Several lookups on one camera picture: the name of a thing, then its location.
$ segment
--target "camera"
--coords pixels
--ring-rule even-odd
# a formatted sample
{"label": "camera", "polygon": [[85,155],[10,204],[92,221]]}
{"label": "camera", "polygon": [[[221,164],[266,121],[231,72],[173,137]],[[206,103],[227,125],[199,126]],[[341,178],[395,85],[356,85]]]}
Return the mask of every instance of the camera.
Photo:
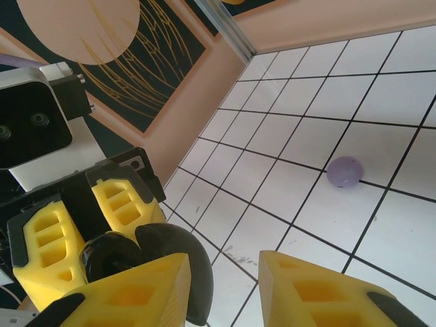
{"label": "camera", "polygon": [[0,74],[0,106],[2,170],[64,149],[73,141],[53,88],[36,68]]}

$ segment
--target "floor tile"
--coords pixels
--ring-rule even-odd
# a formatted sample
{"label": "floor tile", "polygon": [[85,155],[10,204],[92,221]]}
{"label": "floor tile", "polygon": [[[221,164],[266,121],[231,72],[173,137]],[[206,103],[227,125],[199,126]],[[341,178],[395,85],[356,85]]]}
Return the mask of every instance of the floor tile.
{"label": "floor tile", "polygon": [[211,263],[218,255],[218,250],[208,241],[206,240],[199,232],[194,230],[192,234],[202,243],[204,249],[207,252],[207,255],[209,257],[209,260]]}
{"label": "floor tile", "polygon": [[351,156],[364,169],[363,180],[386,186],[409,146],[415,128],[352,123],[332,160]]}
{"label": "floor tile", "polygon": [[171,208],[175,209],[177,204],[182,200],[186,191],[191,186],[194,176],[179,169],[176,171],[171,181],[165,188],[166,200],[165,203]]}
{"label": "floor tile", "polygon": [[436,102],[431,107],[429,115],[427,116],[424,126],[436,127]]}
{"label": "floor tile", "polygon": [[183,160],[181,168],[193,174],[198,174],[216,147],[217,143],[215,142],[202,140],[201,138],[197,139],[197,142],[192,147],[185,160]]}
{"label": "floor tile", "polygon": [[222,247],[246,207],[245,202],[224,191],[218,191],[196,229],[215,245]]}
{"label": "floor tile", "polygon": [[436,69],[436,26],[404,31],[382,72]]}
{"label": "floor tile", "polygon": [[190,322],[185,322],[185,327],[197,327],[197,325],[191,324]]}
{"label": "floor tile", "polygon": [[303,115],[323,81],[324,78],[290,80],[270,112]]}
{"label": "floor tile", "polygon": [[224,252],[257,279],[259,252],[274,251],[288,225],[250,206],[240,220]]}
{"label": "floor tile", "polygon": [[278,161],[253,203],[291,222],[318,175],[316,170]]}
{"label": "floor tile", "polygon": [[256,85],[258,85],[258,82],[237,82],[220,105],[220,108],[240,110]]}
{"label": "floor tile", "polygon": [[429,326],[436,326],[436,301],[399,283],[357,260],[349,265],[346,275],[375,284],[392,293],[398,301]]}
{"label": "floor tile", "polygon": [[188,232],[192,231],[192,227],[189,226],[183,219],[181,219],[178,215],[173,214],[168,221],[168,223],[171,223],[172,225],[176,225],[178,227],[185,228]]}
{"label": "floor tile", "polygon": [[307,48],[281,51],[266,71],[263,79],[289,78],[305,55]]}
{"label": "floor tile", "polygon": [[322,169],[348,122],[303,118],[280,158]]}
{"label": "floor tile", "polygon": [[276,52],[272,52],[254,56],[239,80],[260,80],[276,55]]}
{"label": "floor tile", "polygon": [[346,41],[311,46],[292,77],[327,76]]}
{"label": "floor tile", "polygon": [[274,163],[273,158],[244,152],[224,181],[223,189],[250,201]]}
{"label": "floor tile", "polygon": [[384,190],[362,183],[350,189],[331,185],[321,176],[295,225],[351,252]]}
{"label": "floor tile", "polygon": [[237,111],[217,110],[201,136],[209,140],[220,141],[237,114]]}
{"label": "floor tile", "polygon": [[341,272],[348,256],[318,241],[316,238],[291,228],[279,248],[279,252]]}
{"label": "floor tile", "polygon": [[373,79],[374,75],[327,78],[307,116],[351,119]]}
{"label": "floor tile", "polygon": [[286,82],[286,80],[261,81],[243,106],[243,110],[268,112]]}
{"label": "floor tile", "polygon": [[421,129],[392,188],[436,199],[436,130]]}
{"label": "floor tile", "polygon": [[299,121],[300,117],[266,115],[247,149],[277,157]]}
{"label": "floor tile", "polygon": [[355,119],[419,125],[435,94],[436,73],[381,75]]}
{"label": "floor tile", "polygon": [[216,186],[221,186],[242,152],[242,150],[220,144],[198,176]]}
{"label": "floor tile", "polygon": [[176,211],[188,223],[195,225],[217,192],[218,188],[197,178]]}
{"label": "floor tile", "polygon": [[377,73],[399,34],[396,32],[351,40],[330,75]]}
{"label": "floor tile", "polygon": [[436,294],[436,204],[389,192],[357,256]]}
{"label": "floor tile", "polygon": [[213,265],[213,301],[208,323],[229,327],[244,304],[255,282],[224,255]]}
{"label": "floor tile", "polygon": [[172,215],[172,210],[168,208],[164,203],[159,203],[160,208],[162,209],[166,220],[169,220],[169,218]]}
{"label": "floor tile", "polygon": [[264,327],[262,303],[260,302],[259,286],[256,287],[243,312],[240,313],[234,327]]}
{"label": "floor tile", "polygon": [[240,112],[222,142],[245,148],[264,117],[261,113]]}

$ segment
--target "camera lens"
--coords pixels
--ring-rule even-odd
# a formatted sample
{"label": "camera lens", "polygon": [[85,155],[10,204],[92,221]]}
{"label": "camera lens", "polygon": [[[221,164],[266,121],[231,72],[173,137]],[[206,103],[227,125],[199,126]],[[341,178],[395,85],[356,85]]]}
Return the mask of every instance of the camera lens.
{"label": "camera lens", "polygon": [[0,140],[7,140],[11,137],[11,130],[5,125],[0,125]]}
{"label": "camera lens", "polygon": [[38,112],[37,114],[33,114],[30,118],[32,124],[38,127],[44,127],[47,126],[50,122],[50,119],[48,119],[46,114],[43,114],[42,112]]}

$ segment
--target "lavender egg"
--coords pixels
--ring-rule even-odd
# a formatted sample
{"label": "lavender egg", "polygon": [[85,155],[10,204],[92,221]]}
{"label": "lavender egg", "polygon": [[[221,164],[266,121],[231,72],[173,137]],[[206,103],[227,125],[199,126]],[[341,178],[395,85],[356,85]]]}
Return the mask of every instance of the lavender egg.
{"label": "lavender egg", "polygon": [[349,188],[359,183],[363,177],[363,167],[353,157],[339,157],[327,167],[327,179],[335,187]]}

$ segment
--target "white tile floor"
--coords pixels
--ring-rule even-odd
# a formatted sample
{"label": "white tile floor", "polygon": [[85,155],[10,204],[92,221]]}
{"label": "white tile floor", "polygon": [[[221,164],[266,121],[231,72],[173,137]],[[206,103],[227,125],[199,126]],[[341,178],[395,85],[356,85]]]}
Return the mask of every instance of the white tile floor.
{"label": "white tile floor", "polygon": [[[256,56],[166,186],[215,274],[211,327],[263,326],[258,252],[396,295],[436,326],[436,27]],[[328,163],[365,175],[334,188]]]}

